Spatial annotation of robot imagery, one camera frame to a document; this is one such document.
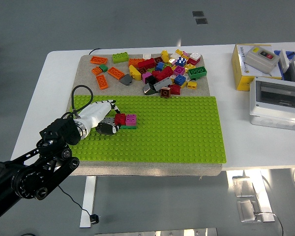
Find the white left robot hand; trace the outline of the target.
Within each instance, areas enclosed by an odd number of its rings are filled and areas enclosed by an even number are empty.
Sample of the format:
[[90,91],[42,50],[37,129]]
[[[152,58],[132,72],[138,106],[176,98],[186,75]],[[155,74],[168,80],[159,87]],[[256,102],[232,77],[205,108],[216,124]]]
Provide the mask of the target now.
[[81,139],[87,137],[92,128],[95,128],[98,133],[105,135],[114,135],[119,131],[120,125],[102,122],[111,110],[120,114],[120,110],[115,102],[115,100],[94,102],[82,109],[78,117],[74,119]]

